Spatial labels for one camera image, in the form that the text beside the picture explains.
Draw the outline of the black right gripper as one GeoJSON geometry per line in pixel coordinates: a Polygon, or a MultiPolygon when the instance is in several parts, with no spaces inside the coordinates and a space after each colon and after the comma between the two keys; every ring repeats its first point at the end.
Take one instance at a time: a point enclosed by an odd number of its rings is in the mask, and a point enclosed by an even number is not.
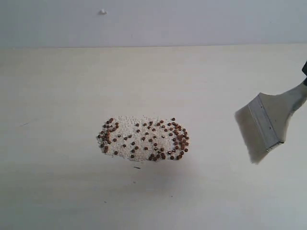
{"type": "Polygon", "coordinates": [[[303,84],[305,86],[307,86],[307,62],[304,64],[304,66],[302,67],[302,72],[305,74],[306,78],[305,80],[303,81],[303,84]]]}

